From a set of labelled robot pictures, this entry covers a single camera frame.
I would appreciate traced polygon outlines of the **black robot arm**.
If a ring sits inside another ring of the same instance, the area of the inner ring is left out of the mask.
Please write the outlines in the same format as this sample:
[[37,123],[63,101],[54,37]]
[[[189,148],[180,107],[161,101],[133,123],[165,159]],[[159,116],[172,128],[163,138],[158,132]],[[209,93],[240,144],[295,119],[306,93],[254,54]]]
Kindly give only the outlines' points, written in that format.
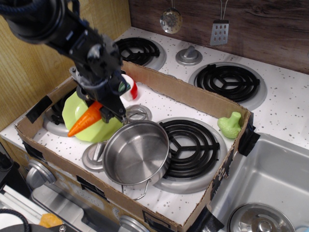
[[30,44],[45,44],[70,58],[78,71],[80,92],[102,104],[99,113],[108,123],[112,117],[124,122],[126,110],[120,100],[126,84],[122,57],[116,43],[100,35],[79,16],[79,3],[72,10],[66,0],[2,0],[0,15],[11,32]]

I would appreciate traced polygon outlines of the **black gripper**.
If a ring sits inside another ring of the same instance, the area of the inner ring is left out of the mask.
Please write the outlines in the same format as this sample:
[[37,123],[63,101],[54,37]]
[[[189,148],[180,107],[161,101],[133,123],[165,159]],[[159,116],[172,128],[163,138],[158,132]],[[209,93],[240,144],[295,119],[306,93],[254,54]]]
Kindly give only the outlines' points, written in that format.
[[126,119],[126,110],[120,100],[120,96],[126,92],[126,81],[120,70],[116,70],[96,85],[92,85],[75,67],[71,67],[69,72],[78,84],[76,93],[80,99],[86,101],[87,105],[90,105],[91,101],[102,104],[99,112],[104,123],[109,123],[112,119]]

